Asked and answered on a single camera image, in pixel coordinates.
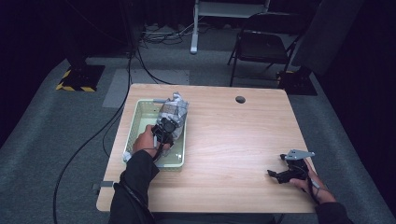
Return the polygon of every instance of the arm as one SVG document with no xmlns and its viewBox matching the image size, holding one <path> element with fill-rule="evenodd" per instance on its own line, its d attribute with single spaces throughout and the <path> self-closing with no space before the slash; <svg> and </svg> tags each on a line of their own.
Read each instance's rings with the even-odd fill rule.
<svg viewBox="0 0 396 224">
<path fill-rule="evenodd" d="M 152 160 L 157 150 L 151 127 L 148 125 L 134 142 L 133 156 L 120 176 L 120 183 L 114 184 L 109 223 L 154 223 L 148 209 L 148 190 L 159 169 Z"/>
<path fill-rule="evenodd" d="M 290 183 L 298 189 L 302 189 L 305 192 L 312 190 L 313 197 L 318 201 L 318 206 L 315 208 L 318 215 L 318 223 L 326 224 L 350 224 L 352 223 L 348 216 L 345 207 L 338 203 L 330 191 L 326 188 L 323 182 L 319 179 L 315 171 L 312 170 L 309 162 L 306 162 L 308 167 L 308 176 L 315 181 L 319 188 L 312 186 L 309 188 L 307 180 L 291 179 Z"/>
</svg>

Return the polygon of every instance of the black jacket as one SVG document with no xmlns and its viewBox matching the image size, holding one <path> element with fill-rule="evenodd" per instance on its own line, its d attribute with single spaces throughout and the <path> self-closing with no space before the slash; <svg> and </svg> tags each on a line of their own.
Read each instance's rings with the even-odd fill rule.
<svg viewBox="0 0 396 224">
<path fill-rule="evenodd" d="M 149 183 L 160 171 L 144 150 L 136 152 L 128 160 L 120 183 L 114 185 L 114 197 L 110 207 L 110 224 L 155 223 L 148 210 Z M 349 224 L 347 210 L 340 203 L 323 203 L 316 207 L 319 224 Z"/>
</svg>

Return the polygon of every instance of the wooden table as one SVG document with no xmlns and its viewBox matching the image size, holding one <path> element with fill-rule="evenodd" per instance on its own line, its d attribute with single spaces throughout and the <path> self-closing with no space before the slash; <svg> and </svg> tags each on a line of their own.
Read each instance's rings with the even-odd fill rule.
<svg viewBox="0 0 396 224">
<path fill-rule="evenodd" d="M 152 212 L 313 213 L 309 195 L 279 185 L 267 170 L 282 172 L 279 155 L 306 150 L 303 136 L 282 90 L 204 86 L 132 85 L 107 165 L 104 181 L 119 181 L 121 155 L 139 99 L 190 102 L 185 163 L 180 172 L 160 172 L 151 182 Z M 246 98 L 244 104 L 236 96 Z M 109 211 L 113 188 L 101 188 L 100 211 Z"/>
</svg>

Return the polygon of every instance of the black cable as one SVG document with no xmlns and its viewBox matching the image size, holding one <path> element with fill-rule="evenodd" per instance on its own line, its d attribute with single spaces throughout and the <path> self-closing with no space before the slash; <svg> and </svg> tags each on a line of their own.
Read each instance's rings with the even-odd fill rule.
<svg viewBox="0 0 396 224">
<path fill-rule="evenodd" d="M 105 127 L 120 113 L 120 111 L 121 111 L 121 109 L 123 108 L 123 106 L 124 106 L 124 104 L 125 104 L 125 102 L 126 102 L 126 99 L 127 99 L 127 96 L 128 96 L 128 93 L 129 93 L 129 90 L 130 90 L 130 88 L 131 88 L 131 85 L 130 84 L 132 84 L 132 82 L 131 82 L 131 73 L 130 73 L 130 71 L 131 71 L 131 69 L 130 69 L 130 66 L 131 66 L 131 60 L 132 60 L 132 58 L 133 58 L 133 56 L 131 55 L 131 57 L 129 58 L 129 60 L 128 60 L 128 67 L 129 67 L 129 69 L 128 69 L 128 89 L 127 89 L 127 93 L 125 94 L 125 97 L 124 97 L 124 99 L 123 99 L 123 101 L 122 101 L 122 104 L 120 105 L 120 107 L 117 109 L 117 111 L 116 111 L 116 113 L 113 115 L 113 117 L 99 130 L 99 131 L 97 131 L 93 136 L 91 136 L 87 141 L 85 141 L 79 148 L 78 148 L 78 150 L 72 155 L 72 157 L 69 159 L 69 161 L 66 163 L 66 165 L 64 166 L 64 168 L 62 169 L 62 171 L 61 171 L 61 173 L 59 174 L 59 176 L 58 176 L 58 179 L 57 179 L 57 181 L 56 181 L 56 185 L 55 185 L 55 190 L 53 191 L 53 196 L 52 196 L 52 217 L 53 217 L 53 222 L 54 222 L 54 224 L 58 224 L 58 218 L 57 218 L 57 215 L 56 215 L 56 197 L 57 197 L 57 194 L 58 194 L 58 188 L 59 188 L 59 185 L 61 184 L 61 180 L 62 180 L 62 177 L 64 176 L 64 172 L 66 171 L 66 169 L 67 169 L 67 167 L 69 166 L 69 164 L 72 162 L 72 160 L 77 156 L 77 154 L 89 143 L 89 142 L 91 142 L 91 140 L 94 138 L 94 137 L 96 137 L 99 133 L 101 133 L 102 132 L 102 130 L 104 130 L 105 129 Z"/>
<path fill-rule="evenodd" d="M 68 0 L 64 0 L 67 5 L 69 5 L 84 21 L 86 21 L 90 26 L 92 26 L 96 31 L 98 31 L 100 34 L 106 36 L 107 38 L 110 38 L 111 40 L 114 40 L 118 43 L 121 43 L 123 45 L 128 45 L 125 41 L 119 40 L 116 37 L 113 37 L 111 35 L 108 35 L 105 33 L 103 30 L 99 29 L 95 24 L 93 24 L 90 20 L 88 20 L 73 4 L 71 4 Z"/>
<path fill-rule="evenodd" d="M 280 218 L 277 220 L 276 224 L 282 223 L 284 217 L 285 217 L 285 214 L 281 214 Z"/>
<path fill-rule="evenodd" d="M 139 54 L 139 58 L 140 58 L 139 62 L 140 62 L 140 64 L 142 65 L 143 69 L 147 72 L 147 74 L 148 74 L 151 78 L 153 78 L 153 79 L 155 79 L 155 80 L 158 80 L 158 81 L 160 81 L 160 82 L 162 82 L 162 83 L 165 83 L 165 84 L 175 85 L 175 84 L 173 84 L 173 83 L 170 83 L 170 82 L 167 82 L 167 81 L 163 81 L 163 80 L 161 80 L 161 79 L 155 77 L 154 75 L 152 75 L 152 74 L 150 73 L 150 71 L 146 68 L 146 66 L 145 66 L 145 64 L 144 64 L 144 62 L 143 62 L 142 55 L 140 54 L 139 48 L 137 48 L 137 53 Z"/>
<path fill-rule="evenodd" d="M 131 86 L 131 85 L 133 84 L 133 82 L 132 82 L 132 80 L 131 80 L 131 60 L 132 60 L 133 57 L 134 57 L 134 55 L 132 55 L 132 56 L 128 59 L 128 65 L 127 65 L 127 67 L 126 67 L 126 71 L 128 72 L 128 87 Z M 108 157 L 110 157 L 110 155 L 109 155 L 109 154 L 107 153 L 107 151 L 106 151 L 106 147 L 105 147 L 105 138 L 106 138 L 106 135 L 108 134 L 108 132 L 110 131 L 110 129 L 113 127 L 113 125 L 116 123 L 116 121 L 117 121 L 120 117 L 121 117 L 121 113 L 119 113 L 119 114 L 117 115 L 117 118 L 114 119 L 114 121 L 111 123 L 110 127 L 108 127 L 106 133 L 104 134 L 104 136 L 103 136 L 103 138 L 102 138 L 102 149 L 103 149 L 103 151 L 106 153 L 106 155 L 107 155 Z"/>
</svg>

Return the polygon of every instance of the hand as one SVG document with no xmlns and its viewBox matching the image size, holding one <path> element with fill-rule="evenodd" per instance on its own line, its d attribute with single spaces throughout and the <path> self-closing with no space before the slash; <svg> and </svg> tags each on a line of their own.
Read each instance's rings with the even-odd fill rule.
<svg viewBox="0 0 396 224">
<path fill-rule="evenodd" d="M 147 153 L 151 157 L 155 156 L 158 148 L 154 147 L 154 137 L 151 132 L 152 127 L 153 127 L 153 125 L 147 125 L 146 130 L 143 133 L 139 134 L 137 139 L 134 141 L 133 153 L 136 153 L 137 151 L 143 149 L 143 150 L 147 151 Z M 166 150 L 169 148 L 170 148 L 169 144 L 165 144 L 163 146 L 163 150 Z"/>
<path fill-rule="evenodd" d="M 309 164 L 309 162 L 306 159 L 304 159 L 304 161 L 306 163 L 306 166 L 308 167 L 308 176 L 312 179 L 312 181 L 317 182 L 319 185 L 319 189 L 317 189 L 315 186 L 312 186 L 313 193 L 316 196 L 318 202 L 319 203 L 336 202 L 334 196 L 332 196 L 332 194 L 329 192 L 329 190 L 326 188 L 323 182 L 319 179 L 317 173 L 315 173 L 315 171 L 312 170 L 312 167 Z M 308 180 L 293 178 L 290 180 L 290 183 L 298 189 L 303 189 L 305 192 L 309 192 Z"/>
</svg>

